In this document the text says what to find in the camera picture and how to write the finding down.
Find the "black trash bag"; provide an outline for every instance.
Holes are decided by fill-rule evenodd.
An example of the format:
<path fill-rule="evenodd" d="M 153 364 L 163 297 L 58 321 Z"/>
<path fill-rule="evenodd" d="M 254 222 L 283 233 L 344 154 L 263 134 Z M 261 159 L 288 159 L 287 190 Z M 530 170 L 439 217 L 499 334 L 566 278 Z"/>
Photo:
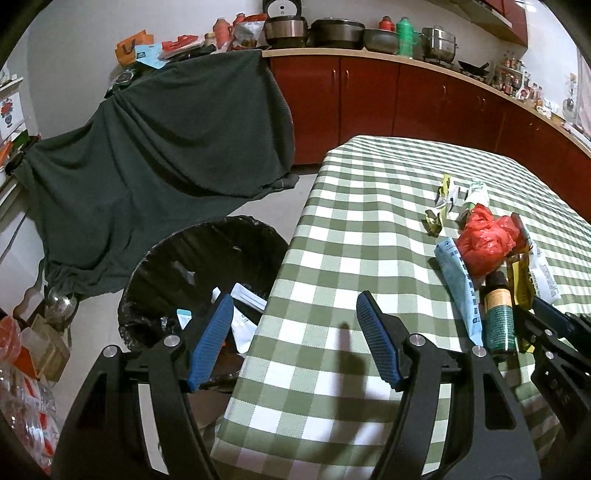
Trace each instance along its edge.
<path fill-rule="evenodd" d="M 163 240 L 136 267 L 118 308 L 119 334 L 131 351 L 179 335 L 177 309 L 204 318 L 212 290 L 229 293 L 236 283 L 267 299 L 287 243 L 277 231 L 252 217 L 200 223 Z M 236 301 L 258 325 L 261 314 Z"/>

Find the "orange paper bag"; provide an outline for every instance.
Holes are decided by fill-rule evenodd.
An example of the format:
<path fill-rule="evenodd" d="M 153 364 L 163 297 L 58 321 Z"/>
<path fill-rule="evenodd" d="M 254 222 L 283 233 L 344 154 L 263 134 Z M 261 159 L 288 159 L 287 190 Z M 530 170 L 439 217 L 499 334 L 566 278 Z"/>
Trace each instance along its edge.
<path fill-rule="evenodd" d="M 124 41 L 117 44 L 115 55 L 122 67 L 131 65 L 135 62 L 135 46 L 136 45 L 151 45 L 154 43 L 154 36 L 148 35 L 145 30 L 142 30 Z"/>

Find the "green thermos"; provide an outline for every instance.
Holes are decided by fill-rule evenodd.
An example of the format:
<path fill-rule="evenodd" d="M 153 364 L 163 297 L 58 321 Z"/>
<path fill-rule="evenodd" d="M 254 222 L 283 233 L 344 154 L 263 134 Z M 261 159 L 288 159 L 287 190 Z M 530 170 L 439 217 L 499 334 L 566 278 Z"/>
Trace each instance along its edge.
<path fill-rule="evenodd" d="M 402 17 L 400 19 L 400 22 L 396 24 L 396 32 L 400 37 L 398 55 L 412 58 L 414 45 L 414 27 L 412 23 L 408 21 L 408 17 Z"/>

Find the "frying pan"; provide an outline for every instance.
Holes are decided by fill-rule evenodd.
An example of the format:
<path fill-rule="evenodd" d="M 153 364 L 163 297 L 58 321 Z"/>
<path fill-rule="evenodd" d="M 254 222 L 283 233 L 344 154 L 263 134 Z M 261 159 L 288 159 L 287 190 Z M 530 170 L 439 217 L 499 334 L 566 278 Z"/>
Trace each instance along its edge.
<path fill-rule="evenodd" d="M 462 67 L 465 71 L 467 71 L 471 75 L 476 75 L 477 77 L 486 77 L 489 73 L 486 69 L 489 66 L 488 62 L 486 62 L 482 67 L 476 67 L 474 65 L 470 65 L 469 63 L 466 63 L 465 61 L 458 60 L 458 63 L 460 64 L 460 67 Z"/>

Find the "table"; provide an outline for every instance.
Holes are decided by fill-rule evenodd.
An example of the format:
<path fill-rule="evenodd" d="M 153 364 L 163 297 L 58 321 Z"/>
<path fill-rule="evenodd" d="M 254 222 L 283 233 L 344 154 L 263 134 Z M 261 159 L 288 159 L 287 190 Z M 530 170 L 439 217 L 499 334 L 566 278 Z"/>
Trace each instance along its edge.
<path fill-rule="evenodd" d="M 591 225 L 525 168 L 449 144 L 355 137 L 328 153 L 302 211 L 212 451 L 223 479 L 370 476 L 401 396 L 378 376 L 356 320 L 359 292 L 410 332 L 467 350 L 434 259 L 442 236 L 422 223 L 444 173 L 465 189 L 486 182 L 495 216 L 519 213 L 558 283 L 556 306 L 591 313 Z M 457 237 L 454 218 L 445 228 Z M 533 357 L 500 368 L 542 456 L 560 426 L 530 381 Z M 449 398 L 442 385 L 425 472 L 441 459 Z"/>

